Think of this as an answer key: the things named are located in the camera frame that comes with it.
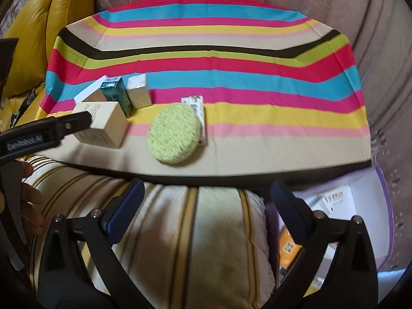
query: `teal box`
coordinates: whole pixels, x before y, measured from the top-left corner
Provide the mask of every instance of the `teal box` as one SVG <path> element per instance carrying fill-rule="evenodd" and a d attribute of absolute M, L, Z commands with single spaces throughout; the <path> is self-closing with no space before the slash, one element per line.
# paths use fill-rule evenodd
<path fill-rule="evenodd" d="M 127 118 L 130 117 L 132 105 L 127 95 L 126 86 L 124 85 L 123 78 L 121 76 L 115 76 L 106 79 L 102 83 L 100 89 L 108 101 L 116 101 L 120 104 L 123 112 Z"/>

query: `silver bolt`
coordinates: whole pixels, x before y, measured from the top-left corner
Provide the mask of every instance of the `silver bolt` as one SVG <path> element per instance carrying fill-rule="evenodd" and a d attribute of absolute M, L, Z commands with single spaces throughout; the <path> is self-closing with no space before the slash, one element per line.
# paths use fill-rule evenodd
<path fill-rule="evenodd" d="M 320 220 L 321 218 L 324 218 L 326 215 L 322 210 L 315 210 L 313 212 L 313 214 L 315 215 L 315 217 Z"/>
<path fill-rule="evenodd" d="M 354 216 L 354 221 L 356 222 L 356 224 L 361 224 L 361 223 L 363 223 L 363 218 L 361 218 L 361 216 L 359 216 L 359 215 L 355 215 Z"/>
<path fill-rule="evenodd" d="M 62 218 L 63 218 L 63 215 L 62 215 L 62 214 L 57 214 L 57 215 L 54 217 L 54 221 L 55 221 L 55 222 L 60 222 Z"/>
<path fill-rule="evenodd" d="M 90 212 L 90 215 L 91 215 L 93 218 L 96 218 L 96 217 L 99 217 L 101 213 L 102 213 L 102 211 L 101 211 L 100 209 L 93 209 L 93 210 Z"/>

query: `striped tablecloth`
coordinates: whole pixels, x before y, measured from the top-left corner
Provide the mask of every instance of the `striped tablecloth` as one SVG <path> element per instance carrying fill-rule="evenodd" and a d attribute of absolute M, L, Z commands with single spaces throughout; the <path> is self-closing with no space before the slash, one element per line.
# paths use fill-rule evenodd
<path fill-rule="evenodd" d="M 65 115 L 102 75 L 146 73 L 120 150 L 67 138 L 59 161 L 148 175 L 279 173 L 370 159 L 360 79 L 348 39 L 301 13 L 252 0 L 144 0 L 62 29 L 38 118 Z M 184 166 L 157 163 L 146 135 L 181 97 L 202 95 L 208 146 Z"/>

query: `finger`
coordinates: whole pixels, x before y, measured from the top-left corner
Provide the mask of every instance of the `finger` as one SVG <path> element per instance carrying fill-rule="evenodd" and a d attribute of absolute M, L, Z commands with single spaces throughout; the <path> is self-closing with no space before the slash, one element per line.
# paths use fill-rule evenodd
<path fill-rule="evenodd" d="M 23 182 L 21 186 L 21 199 L 33 204 L 40 204 L 43 202 L 43 195 L 37 189 Z"/>
<path fill-rule="evenodd" d="M 24 165 L 24 172 L 23 172 L 23 177 L 29 177 L 30 175 L 33 174 L 33 166 L 30 163 L 26 163 L 25 161 L 22 161 Z"/>
<path fill-rule="evenodd" d="M 25 218 L 23 218 L 23 227 L 27 232 L 30 232 L 31 234 L 41 235 L 43 232 L 42 227 L 34 225 L 32 222 L 26 220 Z"/>
<path fill-rule="evenodd" d="M 34 225 L 43 225 L 44 221 L 42 215 L 33 209 L 33 206 L 27 202 L 21 203 L 21 215 L 32 222 Z"/>
<path fill-rule="evenodd" d="M 6 200 L 3 193 L 0 192 L 0 214 L 3 212 L 4 207 L 6 206 Z"/>

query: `green sponge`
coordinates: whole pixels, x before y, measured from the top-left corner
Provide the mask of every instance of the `green sponge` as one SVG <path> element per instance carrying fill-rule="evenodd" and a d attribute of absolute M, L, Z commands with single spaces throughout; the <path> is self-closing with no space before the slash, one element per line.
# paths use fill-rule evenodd
<path fill-rule="evenodd" d="M 177 164 L 196 149 L 201 123 L 192 108 L 174 103 L 154 118 L 148 133 L 149 150 L 162 163 Z"/>

